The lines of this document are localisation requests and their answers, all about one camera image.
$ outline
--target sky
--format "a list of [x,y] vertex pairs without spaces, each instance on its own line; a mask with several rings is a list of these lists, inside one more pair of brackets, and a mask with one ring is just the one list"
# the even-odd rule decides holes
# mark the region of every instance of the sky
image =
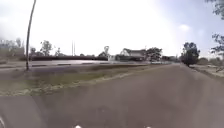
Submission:
[[[0,38],[26,41],[32,0],[0,0]],[[201,56],[211,57],[212,34],[224,34],[224,21],[204,0],[37,0],[30,45],[48,40],[67,55],[98,55],[123,48],[159,47],[163,55],[180,55],[195,42]]]

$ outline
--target roof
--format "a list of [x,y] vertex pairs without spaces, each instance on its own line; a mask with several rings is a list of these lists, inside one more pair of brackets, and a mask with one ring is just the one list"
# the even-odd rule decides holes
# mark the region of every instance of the roof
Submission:
[[131,49],[124,48],[123,50],[127,51],[128,53],[141,53],[141,54],[144,54],[146,52],[145,49],[142,49],[142,50],[131,50]]

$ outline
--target tree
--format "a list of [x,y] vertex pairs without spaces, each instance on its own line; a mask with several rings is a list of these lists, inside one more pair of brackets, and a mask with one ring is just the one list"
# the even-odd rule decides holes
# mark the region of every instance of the tree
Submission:
[[218,55],[221,55],[224,59],[224,36],[214,34],[212,38],[215,40],[216,43],[218,43],[218,46],[211,48],[211,53],[217,53]]
[[37,51],[37,52],[35,53],[35,56],[44,56],[44,54],[43,54],[42,52],[40,52],[40,51]]
[[187,66],[196,64],[198,62],[200,51],[197,49],[197,45],[193,42],[186,42],[184,44],[183,53],[181,54],[181,61]]
[[213,10],[213,13],[216,15],[221,15],[221,19],[224,19],[224,2],[223,0],[205,0],[206,2],[212,2],[215,3],[215,9]]
[[30,48],[30,55],[29,56],[35,56],[35,54],[36,54],[36,48],[31,47]]
[[52,44],[45,40],[44,42],[41,42],[42,48],[40,49],[40,51],[44,54],[44,56],[49,56],[50,55],[50,51],[53,49],[52,48]]
[[24,47],[18,40],[0,40],[0,58],[18,59],[24,56]]
[[205,57],[199,58],[198,63],[199,65],[207,65],[208,64],[208,59]]
[[221,66],[222,65],[222,61],[219,57],[211,58],[209,60],[209,63],[212,64],[212,65],[215,65],[215,66]]
[[161,58],[161,53],[162,53],[162,49],[153,47],[153,48],[149,48],[146,51],[146,57],[150,58],[150,61],[159,61]]
[[55,56],[60,56],[60,54],[61,54],[61,49],[58,48],[57,51],[55,52]]
[[109,46],[105,46],[104,47],[104,51],[103,52],[101,52],[98,56],[99,57],[109,57],[110,56],[110,54],[108,53],[108,51],[109,51]]

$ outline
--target road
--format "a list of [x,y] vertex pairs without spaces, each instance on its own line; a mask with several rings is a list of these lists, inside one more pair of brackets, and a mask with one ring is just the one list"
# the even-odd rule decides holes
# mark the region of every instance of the road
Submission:
[[223,84],[170,65],[52,94],[0,98],[9,128],[223,128]]

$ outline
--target curb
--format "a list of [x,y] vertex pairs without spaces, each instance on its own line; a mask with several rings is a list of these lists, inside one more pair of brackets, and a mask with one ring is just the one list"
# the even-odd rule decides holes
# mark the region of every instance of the curb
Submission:
[[85,65],[85,64],[94,64],[94,63],[81,63],[81,64],[84,64]]
[[0,69],[4,69],[4,68],[16,68],[16,67],[13,67],[13,66],[2,66],[2,67],[0,67]]
[[43,66],[47,66],[47,65],[31,65],[31,67],[43,67]]
[[69,65],[72,65],[72,64],[57,64],[58,66],[69,66]]
[[110,64],[110,63],[99,63],[99,64]]

